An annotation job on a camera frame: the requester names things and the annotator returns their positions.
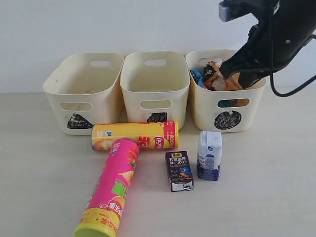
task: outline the pink chip can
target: pink chip can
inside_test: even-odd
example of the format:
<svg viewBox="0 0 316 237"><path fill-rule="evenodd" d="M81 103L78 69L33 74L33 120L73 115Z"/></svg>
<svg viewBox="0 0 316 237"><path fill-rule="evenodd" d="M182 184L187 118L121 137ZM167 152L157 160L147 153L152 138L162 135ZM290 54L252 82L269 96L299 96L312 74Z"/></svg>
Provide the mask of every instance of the pink chip can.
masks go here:
<svg viewBox="0 0 316 237"><path fill-rule="evenodd" d="M116 237L138 156L135 142L113 143L74 237Z"/></svg>

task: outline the potato chip can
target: potato chip can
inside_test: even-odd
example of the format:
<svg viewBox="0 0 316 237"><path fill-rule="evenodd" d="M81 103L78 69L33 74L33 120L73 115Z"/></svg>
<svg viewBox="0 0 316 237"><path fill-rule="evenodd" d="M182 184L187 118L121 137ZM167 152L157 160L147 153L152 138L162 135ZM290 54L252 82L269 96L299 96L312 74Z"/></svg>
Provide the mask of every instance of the potato chip can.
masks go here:
<svg viewBox="0 0 316 237"><path fill-rule="evenodd" d="M179 147L178 122L139 122L96 124L92 129L92 147L108 151L113 142L128 138L140 149L176 149Z"/></svg>
<svg viewBox="0 0 316 237"><path fill-rule="evenodd" d="M138 156L135 142L113 143L74 237L116 237Z"/></svg>

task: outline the white wall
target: white wall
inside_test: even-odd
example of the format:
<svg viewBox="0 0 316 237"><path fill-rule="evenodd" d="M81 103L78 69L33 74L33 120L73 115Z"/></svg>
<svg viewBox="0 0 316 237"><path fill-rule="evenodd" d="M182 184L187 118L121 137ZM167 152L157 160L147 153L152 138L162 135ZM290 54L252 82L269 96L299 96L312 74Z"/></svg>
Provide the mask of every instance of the white wall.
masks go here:
<svg viewBox="0 0 316 237"><path fill-rule="evenodd" d="M219 0L1 0L0 93L42 92L61 61L82 51L128 54L238 49L252 16L223 23ZM276 76L298 85L316 72L316 40Z"/></svg>

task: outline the snack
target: snack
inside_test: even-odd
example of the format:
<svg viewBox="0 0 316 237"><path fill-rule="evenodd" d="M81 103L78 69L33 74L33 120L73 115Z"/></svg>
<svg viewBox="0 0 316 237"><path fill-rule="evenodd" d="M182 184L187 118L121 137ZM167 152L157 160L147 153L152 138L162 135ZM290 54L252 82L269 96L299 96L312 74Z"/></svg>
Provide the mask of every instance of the snack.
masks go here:
<svg viewBox="0 0 316 237"><path fill-rule="evenodd" d="M200 179L218 180L222 148L220 132L202 131L200 133L197 150L197 176Z"/></svg>
<svg viewBox="0 0 316 237"><path fill-rule="evenodd" d="M140 149L174 149L179 145L178 122L96 124L91 138L95 151L108 151L120 138L131 139Z"/></svg>
<svg viewBox="0 0 316 237"><path fill-rule="evenodd" d="M191 172L188 153L167 152L165 155L171 191L193 190L193 175Z"/></svg>
<svg viewBox="0 0 316 237"><path fill-rule="evenodd" d="M74 237L116 237L138 156L135 142L113 143Z"/></svg>

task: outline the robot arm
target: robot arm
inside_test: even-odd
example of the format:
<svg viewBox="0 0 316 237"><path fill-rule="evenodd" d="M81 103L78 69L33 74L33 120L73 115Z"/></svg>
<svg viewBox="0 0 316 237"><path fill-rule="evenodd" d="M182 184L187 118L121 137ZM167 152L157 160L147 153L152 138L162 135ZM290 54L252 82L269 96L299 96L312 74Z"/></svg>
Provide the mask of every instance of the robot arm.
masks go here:
<svg viewBox="0 0 316 237"><path fill-rule="evenodd" d="M219 13L224 22L249 13L259 21L249 31L247 43L220 67L224 78L239 72L243 88L269 75L273 82L273 73L285 68L315 38L316 0L224 0Z"/></svg>

